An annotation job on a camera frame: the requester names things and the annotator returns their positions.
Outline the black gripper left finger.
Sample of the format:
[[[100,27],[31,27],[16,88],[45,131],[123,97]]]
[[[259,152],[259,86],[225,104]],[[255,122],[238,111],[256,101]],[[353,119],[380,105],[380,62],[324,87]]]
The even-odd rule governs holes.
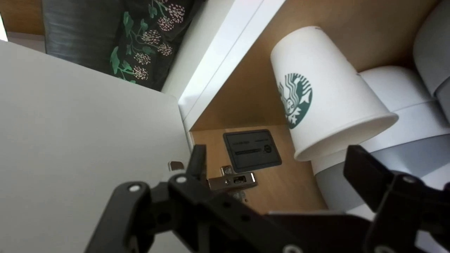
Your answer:
[[[172,232],[191,253],[363,253],[370,222],[343,214],[260,215],[201,178],[207,147],[197,145],[182,174],[149,187],[117,185],[86,253],[148,253]]]

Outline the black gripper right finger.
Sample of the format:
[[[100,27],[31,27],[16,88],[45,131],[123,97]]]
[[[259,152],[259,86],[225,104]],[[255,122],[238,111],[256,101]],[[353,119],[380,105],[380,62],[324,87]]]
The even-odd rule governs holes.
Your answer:
[[[450,188],[426,185],[419,177],[393,171],[359,145],[346,150],[343,176],[376,214],[364,253],[424,253],[419,230],[450,250]]]

